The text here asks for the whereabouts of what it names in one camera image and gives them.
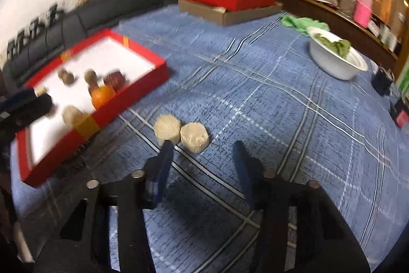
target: white plastic container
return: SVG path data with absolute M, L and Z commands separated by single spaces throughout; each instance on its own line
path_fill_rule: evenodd
M 316 64 L 322 68 L 326 73 L 341 80 L 351 80 L 360 71 L 367 71 L 368 65 L 362 58 L 360 53 L 353 47 L 350 48 L 346 59 L 343 59 L 324 45 L 322 45 L 316 38 L 316 34 L 327 38 L 331 42 L 341 40 L 341 37 L 315 27 L 307 29 L 311 37 L 310 40 L 310 55 Z

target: blue plaid bedsheet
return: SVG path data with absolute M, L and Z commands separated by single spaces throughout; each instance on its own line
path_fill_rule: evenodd
M 152 124 L 171 113 L 204 124 L 211 140 L 201 154 L 175 147 L 163 202 L 144 213 L 157 272 L 247 271 L 261 215 L 244 202 L 232 161 L 236 140 L 285 179 L 318 180 L 371 268 L 383 260 L 409 219 L 409 135 L 389 115 L 393 98 L 371 86 L 371 70 L 350 82 L 329 76 L 310 58 L 308 38 L 283 27 L 279 15 L 218 27 L 169 6 L 115 30 L 164 57 L 171 78 L 39 189 L 19 180 L 13 145 L 13 198 L 31 248 L 72 207 L 79 185 L 119 180 L 156 155 Z M 115 217 L 112 208 L 118 269 Z M 292 224 L 288 267 L 297 242 Z

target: metal screw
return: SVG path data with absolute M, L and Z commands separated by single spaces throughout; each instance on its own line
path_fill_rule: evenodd
M 308 183 L 308 186 L 313 188 L 313 189 L 319 189 L 320 184 L 316 180 L 310 180 Z
M 89 189 L 95 189 L 99 185 L 99 182 L 97 180 L 89 180 L 87 182 L 87 188 Z
M 276 176 L 277 176 L 277 174 L 275 173 L 274 170 L 266 170 L 266 171 L 264 172 L 264 178 L 271 178 L 271 179 L 273 179 L 273 178 L 275 178 Z
M 132 174 L 130 174 L 132 178 L 141 178 L 145 176 L 145 172 L 141 169 L 139 170 L 134 170 Z

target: green leafy vegetable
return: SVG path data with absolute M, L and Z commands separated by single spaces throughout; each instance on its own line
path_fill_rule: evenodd
M 330 42 L 327 38 L 324 36 L 321 36 L 320 33 L 316 34 L 314 36 L 322 45 L 330 49 L 331 51 L 335 52 L 337 55 L 342 57 L 343 59 L 346 59 L 349 53 L 349 49 L 351 47 L 351 43 L 347 41 L 346 39 L 342 39 L 340 41 L 335 41 L 335 42 Z

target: orange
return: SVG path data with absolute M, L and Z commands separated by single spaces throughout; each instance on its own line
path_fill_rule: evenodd
M 101 86 L 91 92 L 91 101 L 95 109 L 99 109 L 115 96 L 115 91 L 111 86 Z

